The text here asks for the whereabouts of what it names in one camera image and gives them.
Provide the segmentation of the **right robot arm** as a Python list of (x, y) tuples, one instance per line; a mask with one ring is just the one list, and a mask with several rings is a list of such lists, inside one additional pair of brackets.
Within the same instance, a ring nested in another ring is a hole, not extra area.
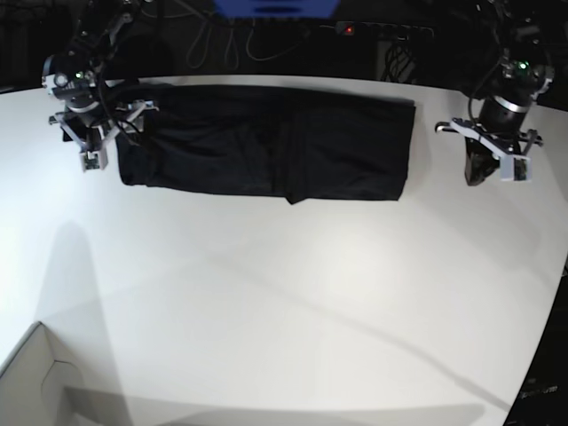
[(155, 150), (136, 126), (155, 102), (127, 100), (131, 93), (150, 91), (152, 85), (138, 79), (107, 84), (107, 71), (144, 8), (143, 1), (89, 1), (66, 49), (44, 62), (43, 87), (64, 105), (49, 123), (58, 124), (64, 140), (75, 142), (87, 160), (101, 158), (117, 137), (147, 152)]

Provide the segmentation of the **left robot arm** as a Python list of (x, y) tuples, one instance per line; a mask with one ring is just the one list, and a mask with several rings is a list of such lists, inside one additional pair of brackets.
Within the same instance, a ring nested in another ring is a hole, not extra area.
[(438, 122), (435, 132), (464, 137), (467, 185), (481, 185), (495, 171), (502, 181), (528, 182), (529, 153), (543, 141), (537, 130), (522, 126), (555, 78), (552, 60), (540, 45), (535, 12), (525, 1), (476, 1), (468, 17), (474, 28), (488, 32), (490, 56), (474, 58), (482, 71), (465, 91), (468, 115)]

